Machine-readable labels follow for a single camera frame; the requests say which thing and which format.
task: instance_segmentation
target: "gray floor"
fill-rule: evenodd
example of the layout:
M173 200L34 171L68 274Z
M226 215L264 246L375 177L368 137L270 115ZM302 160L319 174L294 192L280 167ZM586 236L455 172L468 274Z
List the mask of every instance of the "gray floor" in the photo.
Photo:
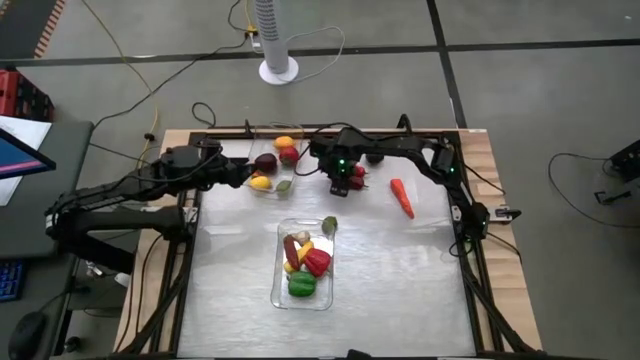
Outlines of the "gray floor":
M237 39L226 25L232 1L91 1L127 54L210 51ZM292 32L339 25L351 46L425 45L434 36L424 1L284 1ZM438 1L447 43L565 41L640 36L640 7L633 0ZM108 38L76 0L69 0L47 51L49 58L115 56ZM239 9L236 21L242 23ZM331 47L334 35L300 47ZM451 60L469 127L490 130L501 180L511 206L524 215L514 225L542 342L558 355L613 359L636 357L640 332L638 232L594 224L552 191L546 166L560 151L608 156L637 140L640 122L638 47L453 53ZM331 57L301 58L310 73ZM144 64L158 84L182 64ZM288 121L349 121L393 126L402 112L416 126L454 127L437 54L349 55L323 75L285 88L257 79L257 60L197 64L157 96L161 129L194 128L190 106L206 101L220 125ZM145 95L119 65L21 69L48 92L62 121L88 119L128 107ZM105 123L94 142L137 155L152 120L148 102ZM638 224L637 200L612 208L593 191L614 186L600 164L562 159L558 185L581 208L602 219ZM91 149L82 185L108 181L133 163ZM70 335L94 340L97 327L114 322L74 320ZM100 336L110 344L113 335ZM94 347L83 356L101 355Z

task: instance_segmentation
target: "white cable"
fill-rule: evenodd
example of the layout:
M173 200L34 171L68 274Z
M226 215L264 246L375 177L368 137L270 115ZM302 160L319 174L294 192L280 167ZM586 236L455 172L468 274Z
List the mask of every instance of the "white cable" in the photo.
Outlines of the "white cable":
M338 30L340 32L340 35L342 36L342 44L340 44L340 49L338 50L338 54L336 55L335 59L333 59L333 61L331 61L327 66L325 66L322 69L320 69L320 71L317 71L317 72L315 72L313 74L305 75L305 76L300 77L300 78L293 79L291 81L286 81L286 80L280 79L277 75L276 75L276 77L278 77L278 79L280 79L282 81L285 81L285 85L286 84L297 83L297 82L301 82L301 81L307 80L309 78L312 78L314 76L322 74L325 70L330 68L336 62L338 62L338 59L340 59L340 55L342 55L342 49L344 49L344 44L347 41L347 37L344 35L344 31L342 31L342 29L340 29L337 26L328 26L328 27L325 27L325 28L322 28L322 29L318 29L318 30L314 30L314 31L306 32L306 33L295 34L295 35L290 36L286 40L286 42L289 42L290 40L293 40L293 39L301 37L301 36L313 35L313 34L316 34L316 33L319 33L319 32L327 31L327 30Z

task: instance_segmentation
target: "keyboard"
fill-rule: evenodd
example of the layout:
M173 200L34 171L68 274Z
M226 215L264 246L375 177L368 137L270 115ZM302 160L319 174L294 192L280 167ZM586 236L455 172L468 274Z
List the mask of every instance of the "keyboard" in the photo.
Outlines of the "keyboard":
M0 302L18 300L24 279L24 262L0 260Z

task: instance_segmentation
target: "orange carrot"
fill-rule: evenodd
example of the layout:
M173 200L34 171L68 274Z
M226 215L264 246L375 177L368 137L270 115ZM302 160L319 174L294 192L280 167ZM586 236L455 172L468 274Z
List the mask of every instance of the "orange carrot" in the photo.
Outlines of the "orange carrot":
M391 179L391 191L393 191L393 195L395 195L396 199L398 199L398 202L402 206L402 210L404 210L404 212L406 212L407 215L409 215L409 217L413 219L413 209L411 208L411 202L409 202L407 193L406 191L404 191L402 180Z

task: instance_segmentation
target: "computer monitor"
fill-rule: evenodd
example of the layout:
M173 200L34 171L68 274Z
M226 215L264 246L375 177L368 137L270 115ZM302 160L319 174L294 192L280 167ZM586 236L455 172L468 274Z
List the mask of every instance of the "computer monitor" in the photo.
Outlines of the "computer monitor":
M0 179L55 170L56 163L0 128Z

